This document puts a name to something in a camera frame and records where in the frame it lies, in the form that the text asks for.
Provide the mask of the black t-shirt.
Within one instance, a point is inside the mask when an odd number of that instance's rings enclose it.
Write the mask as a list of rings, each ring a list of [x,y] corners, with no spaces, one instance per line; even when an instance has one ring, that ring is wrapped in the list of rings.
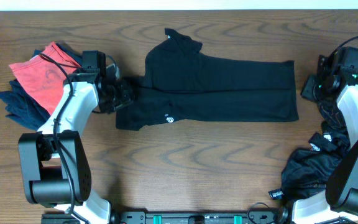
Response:
[[[297,121],[295,63],[211,57],[203,44],[174,29],[145,58],[145,74],[132,79],[135,100],[116,113],[116,128],[183,119],[223,122]]]

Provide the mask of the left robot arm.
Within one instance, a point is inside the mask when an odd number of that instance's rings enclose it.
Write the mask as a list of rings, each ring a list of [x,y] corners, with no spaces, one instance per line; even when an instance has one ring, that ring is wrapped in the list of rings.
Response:
[[[133,99],[126,80],[95,73],[69,75],[51,117],[18,141],[27,201],[61,211],[70,223],[120,223],[111,203],[93,190],[81,135],[95,108],[112,113]]]

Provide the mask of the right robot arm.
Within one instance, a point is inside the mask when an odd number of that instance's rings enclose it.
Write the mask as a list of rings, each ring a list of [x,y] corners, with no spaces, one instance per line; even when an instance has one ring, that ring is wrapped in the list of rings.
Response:
[[[342,47],[320,56],[318,71],[301,91],[318,105],[323,132],[296,150],[282,172],[286,205],[281,223],[358,221],[358,49]]]

